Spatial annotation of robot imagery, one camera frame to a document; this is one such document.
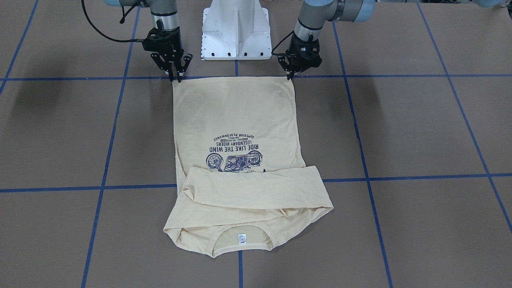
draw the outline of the motorcycle graphic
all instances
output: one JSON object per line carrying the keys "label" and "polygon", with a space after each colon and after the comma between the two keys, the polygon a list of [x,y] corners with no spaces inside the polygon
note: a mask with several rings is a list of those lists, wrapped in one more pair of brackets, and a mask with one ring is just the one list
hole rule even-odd
{"label": "motorcycle graphic", "polygon": [[239,172],[259,166],[263,155],[257,150],[252,150],[245,155],[230,155],[226,159],[226,165],[222,169],[223,158],[217,153],[211,153],[206,158],[206,164],[212,170],[219,172]]}

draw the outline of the white label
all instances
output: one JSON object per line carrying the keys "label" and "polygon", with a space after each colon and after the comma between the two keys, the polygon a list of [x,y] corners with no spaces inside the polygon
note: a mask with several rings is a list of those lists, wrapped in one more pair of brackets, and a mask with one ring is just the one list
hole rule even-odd
{"label": "white label", "polygon": [[245,234],[238,234],[238,245],[245,245],[247,244],[247,237]]}

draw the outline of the white mount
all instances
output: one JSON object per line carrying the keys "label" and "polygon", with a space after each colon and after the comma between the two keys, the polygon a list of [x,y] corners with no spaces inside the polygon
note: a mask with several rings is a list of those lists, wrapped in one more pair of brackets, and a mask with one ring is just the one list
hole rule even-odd
{"label": "white mount", "polygon": [[268,10],[258,0],[213,0],[203,11],[203,60],[270,59]]}

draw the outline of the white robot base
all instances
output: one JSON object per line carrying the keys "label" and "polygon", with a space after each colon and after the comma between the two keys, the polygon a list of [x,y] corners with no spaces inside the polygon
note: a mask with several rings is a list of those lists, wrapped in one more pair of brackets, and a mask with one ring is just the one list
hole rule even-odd
{"label": "white robot base", "polygon": [[268,10],[258,0],[213,0],[203,11],[201,59],[272,57]]}

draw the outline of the light blue cap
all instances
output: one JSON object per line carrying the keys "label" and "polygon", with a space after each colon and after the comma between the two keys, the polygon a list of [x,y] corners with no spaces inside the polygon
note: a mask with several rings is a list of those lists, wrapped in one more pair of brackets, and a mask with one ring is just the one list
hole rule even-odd
{"label": "light blue cap", "polygon": [[331,4],[334,0],[306,0],[306,3],[310,6],[320,7],[327,4]]}
{"label": "light blue cap", "polygon": [[363,22],[370,18],[375,8],[375,0],[362,0],[361,10],[354,22]]}
{"label": "light blue cap", "polygon": [[474,0],[473,2],[475,2],[480,7],[487,8],[501,4],[503,0]]}
{"label": "light blue cap", "polygon": [[119,2],[119,0],[103,0],[103,2],[105,2],[105,4],[107,5],[110,5],[110,6],[121,6],[121,3]]}

